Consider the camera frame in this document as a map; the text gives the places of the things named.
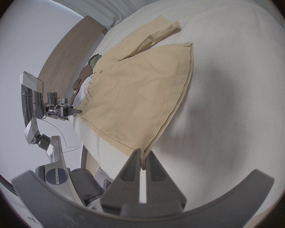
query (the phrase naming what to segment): bed sheet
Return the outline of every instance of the bed sheet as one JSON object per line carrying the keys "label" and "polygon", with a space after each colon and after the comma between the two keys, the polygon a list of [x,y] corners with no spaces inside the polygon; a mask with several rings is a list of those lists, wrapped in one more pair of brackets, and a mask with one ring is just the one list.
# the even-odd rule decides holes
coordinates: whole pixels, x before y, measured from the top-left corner
{"label": "bed sheet", "polygon": [[[186,195],[185,210],[220,197],[257,168],[275,178],[256,215],[264,212],[285,189],[284,29],[251,0],[161,0],[110,29],[95,53],[104,54],[159,15],[178,19],[182,30],[155,46],[192,42],[194,67],[153,152]],[[78,116],[70,121],[115,178],[128,158]]]}

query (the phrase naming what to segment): bed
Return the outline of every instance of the bed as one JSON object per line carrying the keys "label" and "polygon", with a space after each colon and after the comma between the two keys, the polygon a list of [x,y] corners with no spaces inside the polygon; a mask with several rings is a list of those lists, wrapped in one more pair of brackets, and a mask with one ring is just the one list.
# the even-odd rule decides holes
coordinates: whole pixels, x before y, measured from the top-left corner
{"label": "bed", "polygon": [[[278,19],[273,10],[266,12],[251,0],[157,1],[110,29],[93,53],[104,54],[159,15],[179,20],[182,31],[156,46],[192,41],[193,75],[152,150],[186,195],[185,210],[223,195],[253,169],[274,177],[267,199],[246,227],[257,224],[285,190],[285,22],[271,6]],[[74,106],[90,80],[81,86]],[[78,116],[70,122],[114,179],[128,157]]]}

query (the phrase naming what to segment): wooden board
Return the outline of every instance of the wooden board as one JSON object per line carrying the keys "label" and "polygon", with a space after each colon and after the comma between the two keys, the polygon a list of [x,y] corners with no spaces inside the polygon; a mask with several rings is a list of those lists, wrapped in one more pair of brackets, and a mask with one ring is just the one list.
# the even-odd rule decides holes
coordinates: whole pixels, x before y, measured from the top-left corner
{"label": "wooden board", "polygon": [[44,82],[44,102],[47,102],[48,92],[65,97],[73,74],[103,30],[104,26],[87,16],[58,43],[38,76]]}

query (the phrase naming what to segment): wooden bed frame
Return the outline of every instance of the wooden bed frame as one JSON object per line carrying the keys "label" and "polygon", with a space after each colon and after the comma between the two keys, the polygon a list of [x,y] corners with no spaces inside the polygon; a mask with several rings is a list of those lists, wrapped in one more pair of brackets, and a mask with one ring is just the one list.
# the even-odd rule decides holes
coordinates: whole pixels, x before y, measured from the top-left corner
{"label": "wooden bed frame", "polygon": [[57,92],[58,97],[67,97],[68,86],[78,66],[100,34],[106,32],[105,27],[90,16],[79,21],[55,47],[38,76],[44,82],[44,92]]}

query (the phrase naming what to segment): wooden headboard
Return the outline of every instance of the wooden headboard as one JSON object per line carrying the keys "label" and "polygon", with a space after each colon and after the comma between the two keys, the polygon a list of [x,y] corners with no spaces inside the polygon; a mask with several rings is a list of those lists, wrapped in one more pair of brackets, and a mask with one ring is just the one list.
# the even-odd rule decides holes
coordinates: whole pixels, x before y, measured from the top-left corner
{"label": "wooden headboard", "polygon": [[106,33],[105,27],[87,16],[63,37],[38,76],[44,82],[45,94],[57,92],[58,97],[65,97],[72,76],[101,33]]}

